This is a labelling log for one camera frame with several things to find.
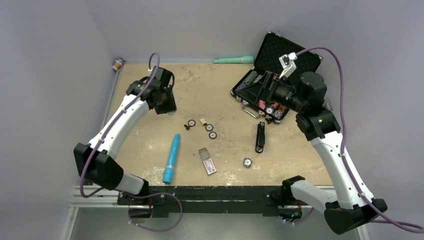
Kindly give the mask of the small patterned object right edge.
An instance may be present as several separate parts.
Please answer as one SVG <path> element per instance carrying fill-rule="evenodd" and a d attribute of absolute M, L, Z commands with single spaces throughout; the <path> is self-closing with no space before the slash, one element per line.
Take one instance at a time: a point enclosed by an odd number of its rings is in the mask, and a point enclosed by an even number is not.
<path fill-rule="evenodd" d="M 329 111 L 332 111 L 332 110 L 333 110 L 333 108 L 332 108 L 332 104 L 331 104 L 331 101 L 330 101 L 330 99 L 329 99 L 329 98 L 324 98 L 324 101 L 323 101 L 322 106 L 323 106 L 326 110 L 329 110 Z"/>

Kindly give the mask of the blue cylindrical tool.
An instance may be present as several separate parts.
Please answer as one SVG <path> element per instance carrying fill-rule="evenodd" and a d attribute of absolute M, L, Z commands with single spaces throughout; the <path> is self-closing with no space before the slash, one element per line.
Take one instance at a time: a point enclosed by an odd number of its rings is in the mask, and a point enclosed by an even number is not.
<path fill-rule="evenodd" d="M 162 182 L 164 184 L 170 185 L 173 181 L 175 174 L 175 166 L 179 154 L 180 141 L 181 135 L 179 133 L 175 134 L 171 143 L 168 159 L 162 175 Z"/>

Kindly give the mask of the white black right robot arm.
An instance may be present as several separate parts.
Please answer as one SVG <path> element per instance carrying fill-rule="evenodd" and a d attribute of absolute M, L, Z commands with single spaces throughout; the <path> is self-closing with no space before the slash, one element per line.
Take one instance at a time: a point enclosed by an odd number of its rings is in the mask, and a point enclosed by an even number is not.
<path fill-rule="evenodd" d="M 326 92 L 324 78 L 308 71 L 297 79 L 276 79 L 272 72 L 267 72 L 258 83 L 242 83 L 233 93 L 244 104 L 264 102 L 267 108 L 279 104 L 296 113 L 297 126 L 324 163 L 335 193 L 295 176 L 282 182 L 276 202 L 283 205 L 298 200 L 309 204 L 324 215 L 334 233 L 341 235 L 372 222 L 388 206 L 362 182 L 343 144 L 344 136 L 335 115 L 323 106 Z"/>

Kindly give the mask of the teal poker chip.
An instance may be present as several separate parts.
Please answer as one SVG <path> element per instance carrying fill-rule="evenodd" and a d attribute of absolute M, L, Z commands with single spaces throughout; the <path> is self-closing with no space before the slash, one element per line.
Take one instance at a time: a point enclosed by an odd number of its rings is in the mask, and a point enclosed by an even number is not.
<path fill-rule="evenodd" d="M 212 124 L 207 124 L 205 126 L 206 131 L 212 132 L 214 130 L 214 126 Z"/>

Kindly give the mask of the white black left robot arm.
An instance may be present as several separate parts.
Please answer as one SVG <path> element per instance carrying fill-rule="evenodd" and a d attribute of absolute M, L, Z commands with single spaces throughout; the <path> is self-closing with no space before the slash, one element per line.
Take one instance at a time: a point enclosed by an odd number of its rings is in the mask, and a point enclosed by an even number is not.
<path fill-rule="evenodd" d="M 133 128 L 150 110 L 158 115 L 177 110 L 174 83 L 171 71 L 155 66 L 150 76 L 128 86 L 118 109 L 101 131 L 88 143 L 74 147 L 81 186 L 88 180 L 101 189 L 127 193 L 138 205 L 148 201 L 149 182 L 125 172 L 116 158 Z"/>

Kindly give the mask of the brown poker chip upper left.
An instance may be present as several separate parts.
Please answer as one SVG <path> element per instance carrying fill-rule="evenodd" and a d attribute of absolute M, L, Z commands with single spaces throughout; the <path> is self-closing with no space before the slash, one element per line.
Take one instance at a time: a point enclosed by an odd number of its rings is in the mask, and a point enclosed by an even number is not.
<path fill-rule="evenodd" d="M 187 125 L 188 125 L 189 127 L 194 127 L 194 126 L 196 125 L 196 121 L 195 121 L 194 119 L 190 119 L 190 120 L 187 122 Z"/>

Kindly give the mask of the mint green microphone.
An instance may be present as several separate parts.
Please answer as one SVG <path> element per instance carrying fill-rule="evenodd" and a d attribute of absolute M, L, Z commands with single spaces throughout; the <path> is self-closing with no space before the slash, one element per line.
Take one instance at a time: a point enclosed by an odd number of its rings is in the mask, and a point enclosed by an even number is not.
<path fill-rule="evenodd" d="M 218 58 L 213 60 L 214 64 L 252 64 L 254 62 L 253 56 L 241 56 L 241 57 L 227 57 Z"/>

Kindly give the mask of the small beige block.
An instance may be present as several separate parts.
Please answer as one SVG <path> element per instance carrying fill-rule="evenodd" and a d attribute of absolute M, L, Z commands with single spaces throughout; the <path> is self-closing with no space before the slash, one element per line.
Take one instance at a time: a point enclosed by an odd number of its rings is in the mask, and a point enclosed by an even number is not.
<path fill-rule="evenodd" d="M 201 119 L 200 119 L 200 123 L 201 123 L 203 126 L 206 126 L 206 125 L 207 125 L 207 122 L 206 122 L 206 120 L 205 120 L 204 118 L 201 118 Z"/>

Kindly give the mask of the small colourful toy figure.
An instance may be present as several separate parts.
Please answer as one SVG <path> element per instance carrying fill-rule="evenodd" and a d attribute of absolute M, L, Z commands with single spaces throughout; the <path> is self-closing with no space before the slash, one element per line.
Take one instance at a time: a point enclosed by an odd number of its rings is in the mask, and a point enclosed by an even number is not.
<path fill-rule="evenodd" d="M 112 68 L 115 71 L 118 71 L 120 68 L 124 66 L 126 63 L 126 60 L 124 60 L 122 57 L 115 59 L 114 64 L 112 65 Z"/>

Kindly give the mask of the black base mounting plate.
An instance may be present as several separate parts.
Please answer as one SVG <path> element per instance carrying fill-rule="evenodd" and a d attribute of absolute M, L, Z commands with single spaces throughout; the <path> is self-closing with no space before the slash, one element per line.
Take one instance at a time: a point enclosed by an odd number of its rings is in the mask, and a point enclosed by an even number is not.
<path fill-rule="evenodd" d="M 304 202 L 281 196 L 281 186 L 150 186 L 147 199 L 127 193 L 119 194 L 119 206 L 146 207 L 154 218 L 170 213 L 191 214 L 261 214 L 282 215 L 288 209 L 298 210 Z"/>

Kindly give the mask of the staples cardboard box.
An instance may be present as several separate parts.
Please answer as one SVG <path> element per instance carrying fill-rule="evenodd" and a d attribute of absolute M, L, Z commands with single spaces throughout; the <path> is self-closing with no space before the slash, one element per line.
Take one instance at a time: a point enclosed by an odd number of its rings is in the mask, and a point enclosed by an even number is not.
<path fill-rule="evenodd" d="M 208 175 L 212 175 L 217 172 L 217 168 L 215 167 L 215 164 L 213 163 L 213 160 L 210 156 L 209 151 L 206 147 L 201 148 L 198 150 L 199 156 L 201 158 L 201 161 L 204 165 L 204 168 L 206 170 L 206 173 Z"/>

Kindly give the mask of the black poker chip case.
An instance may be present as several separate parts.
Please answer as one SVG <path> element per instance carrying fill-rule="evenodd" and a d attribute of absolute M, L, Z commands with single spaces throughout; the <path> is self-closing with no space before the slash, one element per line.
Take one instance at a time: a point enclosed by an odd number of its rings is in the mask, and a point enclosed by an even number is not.
<path fill-rule="evenodd" d="M 323 58 L 311 50 L 297 56 L 295 61 L 296 70 L 288 77 L 281 80 L 291 86 L 291 101 L 288 104 L 278 102 L 248 103 L 238 96 L 238 91 L 257 83 L 265 72 L 275 73 L 278 78 L 283 67 L 279 57 L 304 50 L 304 47 L 284 38 L 283 36 L 269 31 L 259 48 L 252 68 L 231 89 L 230 94 L 239 102 L 241 109 L 255 119 L 264 117 L 268 123 L 279 124 L 292 110 L 300 115 L 317 115 L 324 111 L 322 106 L 327 87 L 323 78 L 316 74 L 316 70 L 322 63 Z"/>

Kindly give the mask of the aluminium frame rail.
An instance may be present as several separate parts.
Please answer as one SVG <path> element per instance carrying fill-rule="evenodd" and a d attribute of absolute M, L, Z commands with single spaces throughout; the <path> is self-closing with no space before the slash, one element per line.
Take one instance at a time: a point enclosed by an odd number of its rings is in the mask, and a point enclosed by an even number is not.
<path fill-rule="evenodd" d="M 305 203 L 305 207 L 308 208 L 310 213 L 314 211 L 322 213 L 334 233 L 341 235 L 349 231 L 356 231 L 361 240 L 369 239 L 366 217 L 362 215 L 366 210 L 366 206 L 355 205 L 353 209 L 341 208 L 339 201 L 342 197 L 342 192 L 336 186 L 313 185 L 298 175 L 284 180 L 280 187 L 280 195 L 284 199 L 293 199 L 300 203 Z M 118 205 L 119 194 L 127 193 L 107 189 L 95 190 L 92 185 L 89 186 L 88 190 L 88 193 L 81 194 L 81 187 L 77 186 L 72 195 L 72 204 L 78 208 L 122 207 L 128 208 L 130 211 L 145 210 L 153 217 L 152 210 L 148 210 L 146 207 L 138 206 L 133 208 L 128 205 Z M 145 200 L 151 194 L 146 196 L 129 194 L 129 196 Z M 289 216 L 285 212 L 281 215 L 283 222 L 290 227 L 294 227 L 306 220 L 305 216 L 295 215 L 293 221 L 289 221 Z"/>

